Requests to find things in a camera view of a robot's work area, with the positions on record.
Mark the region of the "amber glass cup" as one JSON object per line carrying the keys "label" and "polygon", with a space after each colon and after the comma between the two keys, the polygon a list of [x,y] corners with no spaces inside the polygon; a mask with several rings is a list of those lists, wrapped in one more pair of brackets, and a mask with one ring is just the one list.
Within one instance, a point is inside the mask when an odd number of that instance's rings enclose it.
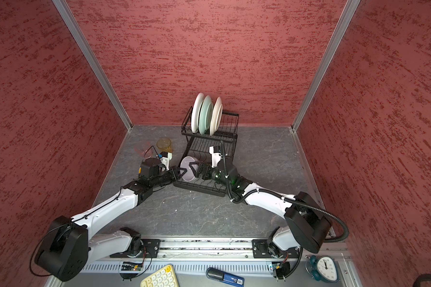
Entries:
{"label": "amber glass cup", "polygon": [[160,138],[156,146],[161,150],[161,152],[173,153],[172,141],[170,138]]}

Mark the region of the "lilac ceramic bowl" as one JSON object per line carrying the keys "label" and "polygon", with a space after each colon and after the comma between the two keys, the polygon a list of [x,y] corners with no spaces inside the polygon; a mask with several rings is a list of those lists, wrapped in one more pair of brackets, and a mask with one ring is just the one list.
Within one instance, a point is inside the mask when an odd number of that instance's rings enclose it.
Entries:
{"label": "lilac ceramic bowl", "polygon": [[189,168],[189,163],[193,162],[193,161],[198,161],[196,158],[192,157],[192,156],[186,156],[180,163],[180,167],[187,167],[188,168],[188,173],[185,175],[185,182],[191,182],[194,181],[195,178],[192,171]]}

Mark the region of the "white plate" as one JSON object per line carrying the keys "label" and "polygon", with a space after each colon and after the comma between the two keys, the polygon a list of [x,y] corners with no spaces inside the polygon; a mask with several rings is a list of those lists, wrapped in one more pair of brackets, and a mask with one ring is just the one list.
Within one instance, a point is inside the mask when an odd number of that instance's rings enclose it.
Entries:
{"label": "white plate", "polygon": [[205,95],[203,93],[199,93],[195,99],[193,109],[192,109],[192,118],[191,118],[192,133],[198,132],[199,114],[200,114],[201,106],[204,102],[204,99],[205,99]]}

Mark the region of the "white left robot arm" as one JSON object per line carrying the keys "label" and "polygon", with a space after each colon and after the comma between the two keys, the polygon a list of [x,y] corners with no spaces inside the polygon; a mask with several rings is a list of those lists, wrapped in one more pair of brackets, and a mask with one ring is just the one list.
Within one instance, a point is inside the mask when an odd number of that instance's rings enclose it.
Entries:
{"label": "white left robot arm", "polygon": [[140,176],[92,209],[70,218],[56,218],[35,248],[31,262],[67,282],[85,265],[112,254],[144,259],[146,248],[139,232],[128,227],[112,234],[100,235],[99,231],[148,199],[154,189],[166,187],[185,174],[183,168],[173,166],[154,178]]}

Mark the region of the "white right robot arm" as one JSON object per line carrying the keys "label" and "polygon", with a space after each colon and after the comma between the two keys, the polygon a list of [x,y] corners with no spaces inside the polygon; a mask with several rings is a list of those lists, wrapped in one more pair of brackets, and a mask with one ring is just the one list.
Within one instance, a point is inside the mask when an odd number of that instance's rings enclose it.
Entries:
{"label": "white right robot arm", "polygon": [[184,167],[185,175],[210,179],[227,187],[232,203],[257,206],[281,217],[287,223],[276,228],[268,239],[271,253],[303,248],[313,254],[320,251],[332,227],[331,218],[326,215],[308,193],[284,194],[268,190],[242,177],[231,161],[219,161],[217,166],[191,160]]}

